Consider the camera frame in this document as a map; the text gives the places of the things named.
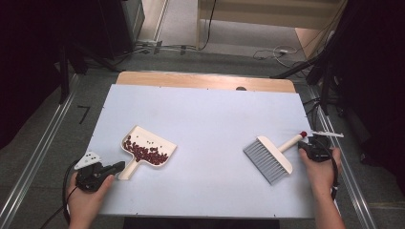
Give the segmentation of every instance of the table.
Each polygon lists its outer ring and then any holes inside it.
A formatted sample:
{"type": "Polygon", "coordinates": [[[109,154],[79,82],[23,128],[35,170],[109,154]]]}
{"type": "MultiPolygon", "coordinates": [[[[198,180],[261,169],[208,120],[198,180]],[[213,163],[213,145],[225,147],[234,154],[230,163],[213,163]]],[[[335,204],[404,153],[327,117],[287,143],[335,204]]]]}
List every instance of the table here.
{"type": "Polygon", "coordinates": [[[99,154],[103,163],[128,162],[130,157],[119,143],[134,124],[178,148],[161,168],[140,165],[130,180],[115,182],[100,214],[313,218],[310,186],[297,149],[285,152],[293,174],[272,186],[242,152],[256,134],[268,136],[279,146],[301,131],[310,133],[301,100],[289,80],[121,73],[107,96],[88,150],[99,154]],[[237,87],[250,91],[238,92],[237,87]],[[248,103],[241,106],[241,101],[248,103]]]}
{"type": "MultiPolygon", "coordinates": [[[[201,20],[210,19],[213,4],[214,0],[199,0],[197,47],[201,20]]],[[[312,57],[337,26],[346,4],[347,0],[218,0],[212,20],[296,28],[304,53],[312,57]]]]}

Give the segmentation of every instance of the gray bristles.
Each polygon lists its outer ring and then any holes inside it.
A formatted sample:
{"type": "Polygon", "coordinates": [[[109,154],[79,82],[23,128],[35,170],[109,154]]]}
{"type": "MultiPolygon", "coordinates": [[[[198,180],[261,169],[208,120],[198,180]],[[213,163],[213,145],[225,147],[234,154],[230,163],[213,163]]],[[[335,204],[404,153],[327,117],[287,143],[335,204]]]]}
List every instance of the gray bristles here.
{"type": "Polygon", "coordinates": [[[244,152],[270,184],[288,173],[259,140],[244,148],[244,152]]]}

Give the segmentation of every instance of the wrist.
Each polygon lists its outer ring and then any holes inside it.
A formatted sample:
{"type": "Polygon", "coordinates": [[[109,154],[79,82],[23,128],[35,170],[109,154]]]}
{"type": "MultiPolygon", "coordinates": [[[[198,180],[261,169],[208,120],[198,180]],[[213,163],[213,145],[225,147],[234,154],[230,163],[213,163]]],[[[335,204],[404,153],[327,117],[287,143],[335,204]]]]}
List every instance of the wrist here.
{"type": "Polygon", "coordinates": [[[328,185],[311,185],[312,194],[316,199],[331,199],[330,187],[328,185]]]}
{"type": "Polygon", "coordinates": [[[91,222],[86,222],[84,220],[71,220],[69,224],[69,229],[88,229],[90,228],[91,222]]]}

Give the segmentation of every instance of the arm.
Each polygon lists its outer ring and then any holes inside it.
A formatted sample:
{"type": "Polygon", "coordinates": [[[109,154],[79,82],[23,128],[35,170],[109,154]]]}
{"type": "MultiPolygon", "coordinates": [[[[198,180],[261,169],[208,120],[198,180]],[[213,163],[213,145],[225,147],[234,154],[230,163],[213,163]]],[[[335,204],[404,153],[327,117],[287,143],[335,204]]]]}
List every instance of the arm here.
{"type": "MultiPolygon", "coordinates": [[[[307,153],[303,149],[300,149],[299,153],[307,167],[307,174],[315,201],[316,228],[345,228],[345,224],[330,196],[330,188],[333,184],[333,170],[330,160],[315,162],[307,157],[307,153]]],[[[332,155],[340,172],[340,150],[338,148],[333,149],[332,155]]]]}
{"type": "Polygon", "coordinates": [[[69,197],[69,211],[71,213],[71,229],[85,229],[90,228],[93,220],[96,218],[99,209],[101,208],[104,196],[111,187],[114,176],[109,175],[101,187],[95,193],[87,193],[78,188],[75,189],[75,177],[77,173],[74,173],[71,178],[69,188],[67,190],[69,197]]]}

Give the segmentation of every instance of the hand brush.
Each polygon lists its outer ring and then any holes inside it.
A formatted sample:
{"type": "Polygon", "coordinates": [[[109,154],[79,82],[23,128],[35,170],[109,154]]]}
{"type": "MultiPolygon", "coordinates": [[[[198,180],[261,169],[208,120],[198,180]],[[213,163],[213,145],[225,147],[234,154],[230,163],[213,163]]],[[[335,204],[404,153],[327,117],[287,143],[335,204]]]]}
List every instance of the hand brush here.
{"type": "Polygon", "coordinates": [[[307,136],[307,133],[302,132],[286,141],[278,149],[267,137],[258,136],[256,141],[244,148],[244,152],[267,181],[273,184],[284,175],[292,173],[292,165],[286,157],[283,156],[282,152],[305,136],[307,136]]]}

